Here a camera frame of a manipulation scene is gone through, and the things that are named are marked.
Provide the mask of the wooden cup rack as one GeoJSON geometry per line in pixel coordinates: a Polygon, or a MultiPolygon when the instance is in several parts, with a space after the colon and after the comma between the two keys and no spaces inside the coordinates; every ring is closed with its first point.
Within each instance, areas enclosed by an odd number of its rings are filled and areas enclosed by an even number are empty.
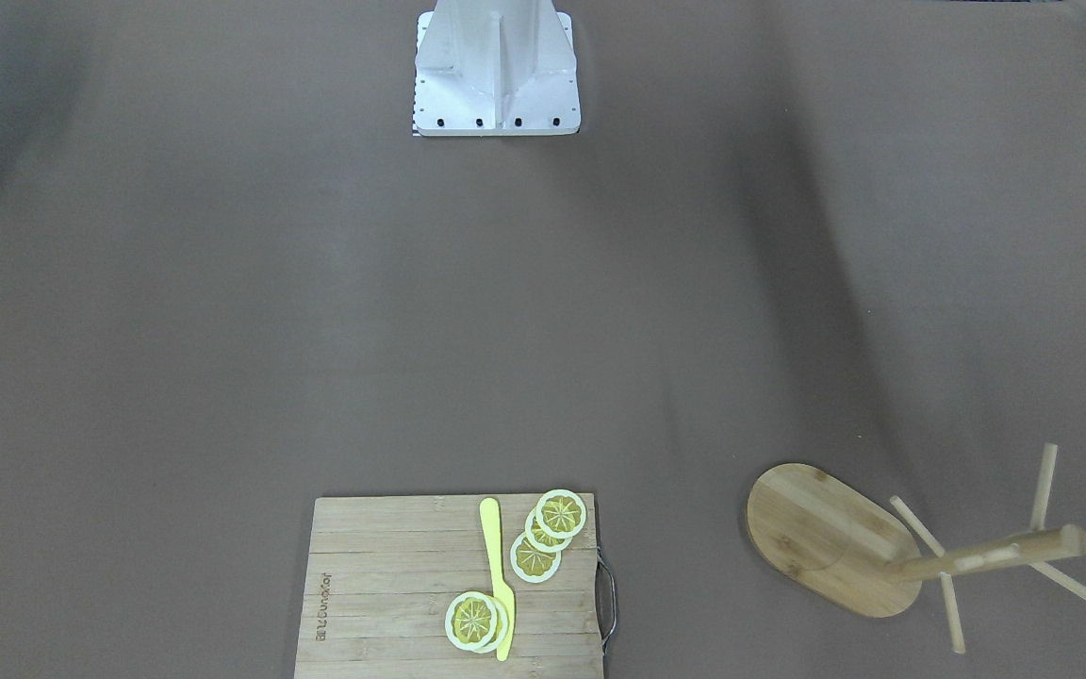
{"type": "Polygon", "coordinates": [[[899,496],[889,508],[826,470],[783,463],[760,474],[743,505],[752,544],[776,571],[829,602],[872,619],[909,609],[923,583],[938,581],[954,654],[967,650],[954,580],[1030,567],[1086,602],[1086,586],[1059,568],[1086,555],[1086,530],[1045,524],[1059,447],[1043,449],[1026,532],[945,549],[899,496]]]}

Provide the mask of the lemon slice far end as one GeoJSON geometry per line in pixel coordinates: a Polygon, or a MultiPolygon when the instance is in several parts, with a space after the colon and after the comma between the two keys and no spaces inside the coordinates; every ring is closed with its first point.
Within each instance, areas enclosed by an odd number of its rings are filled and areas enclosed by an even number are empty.
{"type": "Polygon", "coordinates": [[[535,521],[550,538],[574,538],[588,521],[589,510],[584,499],[576,491],[553,489],[538,499],[535,521]]]}

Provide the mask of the yellow plastic knife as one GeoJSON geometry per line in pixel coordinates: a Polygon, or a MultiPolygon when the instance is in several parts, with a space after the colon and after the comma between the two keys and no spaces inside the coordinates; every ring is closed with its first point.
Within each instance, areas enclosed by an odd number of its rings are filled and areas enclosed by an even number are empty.
{"type": "Polygon", "coordinates": [[[507,611],[505,619],[505,636],[496,646],[495,655],[498,662],[508,661],[514,633],[516,633],[516,593],[505,580],[505,550],[502,537],[502,513],[498,499],[487,496],[479,503],[480,528],[485,541],[488,571],[492,593],[496,601],[507,611]]]}

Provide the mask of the lemon slice middle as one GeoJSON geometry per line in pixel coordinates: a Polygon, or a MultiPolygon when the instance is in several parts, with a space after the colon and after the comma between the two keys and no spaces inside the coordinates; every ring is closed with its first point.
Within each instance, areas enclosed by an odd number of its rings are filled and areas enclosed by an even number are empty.
{"type": "Polygon", "coordinates": [[[543,525],[536,518],[535,510],[532,510],[525,521],[525,544],[544,554],[557,554],[567,549],[573,537],[557,538],[543,530],[543,525]]]}

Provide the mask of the lemon slice under single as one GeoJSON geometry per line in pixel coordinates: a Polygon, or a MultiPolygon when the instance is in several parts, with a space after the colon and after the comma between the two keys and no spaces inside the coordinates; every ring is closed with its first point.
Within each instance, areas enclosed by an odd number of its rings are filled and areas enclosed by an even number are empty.
{"type": "Polygon", "coordinates": [[[500,601],[500,599],[497,598],[488,598],[488,599],[490,599],[492,605],[494,605],[495,623],[496,623],[495,632],[494,636],[492,636],[490,640],[487,642],[487,644],[473,649],[473,653],[476,654],[490,654],[496,652],[496,650],[502,644],[502,641],[505,640],[505,637],[507,637],[509,632],[509,624],[510,624],[509,611],[507,609],[507,607],[504,606],[504,604],[500,601]]]}

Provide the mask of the wooden cutting board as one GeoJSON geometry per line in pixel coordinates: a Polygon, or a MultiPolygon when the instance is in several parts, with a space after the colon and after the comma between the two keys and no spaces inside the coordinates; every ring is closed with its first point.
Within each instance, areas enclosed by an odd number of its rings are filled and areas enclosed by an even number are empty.
{"type": "Polygon", "coordinates": [[[320,498],[314,505],[296,678],[601,678],[619,598],[596,502],[546,583],[512,571],[510,546],[547,491],[320,498]],[[453,598],[494,598],[479,503],[498,500],[505,580],[516,593],[508,661],[460,652],[444,633],[453,598]]]}

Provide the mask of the lemon slice single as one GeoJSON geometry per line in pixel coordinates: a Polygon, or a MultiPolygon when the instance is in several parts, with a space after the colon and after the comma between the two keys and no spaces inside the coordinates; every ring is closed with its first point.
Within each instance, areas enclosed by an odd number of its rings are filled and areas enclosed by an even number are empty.
{"type": "Polygon", "coordinates": [[[487,593],[479,590],[453,598],[444,620],[444,633],[460,652],[471,652],[487,644],[495,632],[495,611],[487,593]]]}

